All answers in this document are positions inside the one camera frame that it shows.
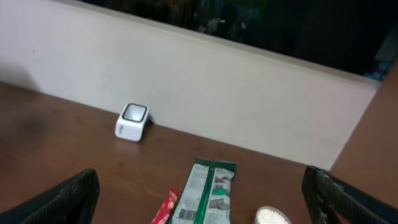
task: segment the green and white package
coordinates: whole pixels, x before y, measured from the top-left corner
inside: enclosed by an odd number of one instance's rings
[[[195,159],[170,224],[230,224],[236,164]]]

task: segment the brown panel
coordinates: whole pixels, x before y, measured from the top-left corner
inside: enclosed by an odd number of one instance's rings
[[[331,173],[398,208],[398,66],[382,83]]]
[[[196,157],[237,163],[233,223],[270,205],[310,223],[301,193],[305,166],[154,125],[140,143],[114,135],[117,114],[0,84],[0,211],[96,169],[93,223],[150,223],[168,191],[182,191]]]

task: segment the small white box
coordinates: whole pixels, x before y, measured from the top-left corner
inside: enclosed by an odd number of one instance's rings
[[[128,103],[119,115],[114,133],[117,137],[139,141],[147,121],[149,109],[146,106]]]

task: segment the barcode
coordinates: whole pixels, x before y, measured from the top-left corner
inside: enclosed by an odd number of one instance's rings
[[[181,209],[178,218],[184,220],[194,220],[196,215],[197,215],[196,211]]]

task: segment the red wrapper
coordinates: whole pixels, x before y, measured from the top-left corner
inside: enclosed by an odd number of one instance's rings
[[[151,221],[150,224],[165,224],[170,218],[171,213],[173,212],[175,203],[179,198],[179,194],[176,190],[171,190],[169,192],[169,196],[163,202],[160,209],[157,211],[155,218]]]

